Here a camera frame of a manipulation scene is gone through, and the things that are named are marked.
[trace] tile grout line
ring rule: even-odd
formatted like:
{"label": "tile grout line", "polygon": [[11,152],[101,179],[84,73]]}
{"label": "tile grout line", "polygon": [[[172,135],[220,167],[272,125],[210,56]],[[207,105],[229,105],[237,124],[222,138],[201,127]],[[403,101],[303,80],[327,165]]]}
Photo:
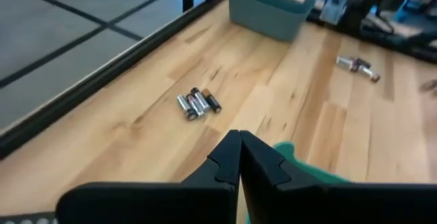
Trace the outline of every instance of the tile grout line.
{"label": "tile grout line", "polygon": [[9,85],[10,83],[13,83],[14,81],[20,79],[21,77],[25,76],[26,74],[29,74],[30,72],[33,72],[34,70],[38,69],[39,67],[42,67],[44,64],[47,64],[48,62],[54,60],[55,58],[59,57],[60,55],[63,55],[64,53],[68,52],[69,50],[73,49],[74,47],[84,43],[85,41],[89,40],[90,38],[96,36],[97,34],[101,33],[105,29],[110,29],[111,31],[114,31],[116,33],[119,33],[123,36],[126,36],[127,38],[130,38],[131,40],[142,40],[143,37],[139,36],[133,32],[130,32],[129,30],[123,29],[121,27],[116,26],[115,24],[120,22],[121,20],[124,20],[125,18],[133,15],[135,12],[138,12],[139,10],[147,7],[151,3],[157,1],[157,0],[147,0],[143,2],[142,4],[128,10],[127,12],[124,12],[122,15],[114,18],[113,20],[110,20],[109,22],[106,22],[102,19],[99,19],[95,16],[92,16],[91,14],[88,14],[86,12],[82,12],[72,6],[66,5],[60,1],[57,0],[43,0],[51,5],[54,5],[58,8],[67,10],[73,14],[76,14],[78,16],[81,16],[87,20],[90,20],[96,24],[99,25],[96,29],[93,29],[92,31],[86,33],[85,35],[76,38],[75,40],[67,43],[64,46],[61,46],[60,48],[52,51],[51,53],[39,58],[38,60],[34,61],[32,64],[29,64],[25,66],[24,68],[21,68],[20,70],[6,76],[3,79],[0,79],[0,89],[3,89],[5,86]]}

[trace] wooden workbench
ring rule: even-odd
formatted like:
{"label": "wooden workbench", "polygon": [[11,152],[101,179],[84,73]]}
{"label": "wooden workbench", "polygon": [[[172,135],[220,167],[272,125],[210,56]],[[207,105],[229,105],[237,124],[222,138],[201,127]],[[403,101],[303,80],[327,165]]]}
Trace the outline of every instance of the wooden workbench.
{"label": "wooden workbench", "polygon": [[[338,68],[338,55],[370,61],[381,80]],[[180,181],[232,128],[293,141],[297,157],[353,181],[435,182],[437,98],[419,86],[436,77],[312,24],[277,42],[231,23],[224,1],[2,161],[0,215],[53,210],[85,182]],[[223,111],[186,121],[175,98],[192,87]]]}

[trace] green object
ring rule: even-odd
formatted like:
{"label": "green object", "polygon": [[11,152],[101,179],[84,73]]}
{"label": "green object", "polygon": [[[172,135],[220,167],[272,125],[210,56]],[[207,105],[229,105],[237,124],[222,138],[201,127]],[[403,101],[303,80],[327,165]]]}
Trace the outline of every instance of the green object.
{"label": "green object", "polygon": [[291,42],[315,0],[229,0],[231,21],[276,40]]}
{"label": "green object", "polygon": [[[324,171],[323,169],[319,169],[317,167],[308,165],[297,158],[294,157],[294,145],[291,142],[282,142],[273,146],[273,148],[279,152],[282,156],[285,157],[292,164],[297,166],[302,171],[305,171],[315,178],[329,184],[338,184],[338,183],[347,183],[349,182],[347,179],[337,176],[335,174]],[[246,218],[246,224],[251,224],[251,220],[249,219],[249,215]]]}

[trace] gray storage bin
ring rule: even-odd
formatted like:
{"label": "gray storage bin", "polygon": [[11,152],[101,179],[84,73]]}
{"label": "gray storage bin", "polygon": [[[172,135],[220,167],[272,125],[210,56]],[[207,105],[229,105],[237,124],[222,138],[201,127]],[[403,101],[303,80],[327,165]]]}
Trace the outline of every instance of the gray storage bin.
{"label": "gray storage bin", "polygon": [[280,41],[291,42],[315,0],[229,0],[231,21]]}

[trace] butcher block table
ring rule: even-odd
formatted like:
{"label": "butcher block table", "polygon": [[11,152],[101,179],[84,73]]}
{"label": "butcher block table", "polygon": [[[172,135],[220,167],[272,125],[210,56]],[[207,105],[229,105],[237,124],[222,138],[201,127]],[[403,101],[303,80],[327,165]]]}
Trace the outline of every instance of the butcher block table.
{"label": "butcher block table", "polygon": [[[335,65],[366,59],[377,83]],[[1,162],[0,215],[53,211],[93,181],[179,182],[230,129],[355,182],[437,181],[437,67],[304,24],[290,44],[229,20],[224,0]],[[208,88],[221,113],[187,121]],[[245,219],[240,196],[238,221]]]}

